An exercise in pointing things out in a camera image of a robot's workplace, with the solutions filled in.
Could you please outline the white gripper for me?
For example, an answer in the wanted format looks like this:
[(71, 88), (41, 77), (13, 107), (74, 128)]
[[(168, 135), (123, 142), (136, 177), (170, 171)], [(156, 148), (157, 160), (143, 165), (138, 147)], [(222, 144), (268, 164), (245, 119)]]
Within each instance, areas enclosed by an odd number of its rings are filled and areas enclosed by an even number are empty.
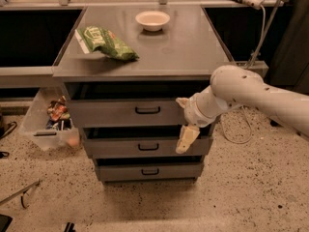
[(178, 154), (184, 154), (194, 143), (200, 133), (199, 128), (204, 128), (215, 120), (214, 117), (207, 117), (200, 111), (197, 100), (198, 94), (194, 94), (189, 99), (176, 98), (176, 103), (181, 108), (184, 108), (184, 118), (189, 124), (181, 128), (180, 138), (176, 147)]

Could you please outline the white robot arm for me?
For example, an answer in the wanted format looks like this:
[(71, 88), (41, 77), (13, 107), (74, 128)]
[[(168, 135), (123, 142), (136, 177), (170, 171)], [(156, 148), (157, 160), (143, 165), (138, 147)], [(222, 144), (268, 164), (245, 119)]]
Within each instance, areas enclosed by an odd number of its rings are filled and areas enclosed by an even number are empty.
[(176, 152), (185, 153), (200, 129), (223, 113), (243, 105), (263, 112), (268, 118), (309, 139), (309, 97), (264, 83), (255, 72), (226, 65), (211, 75), (210, 85), (189, 98), (178, 98), (187, 122), (182, 126)]

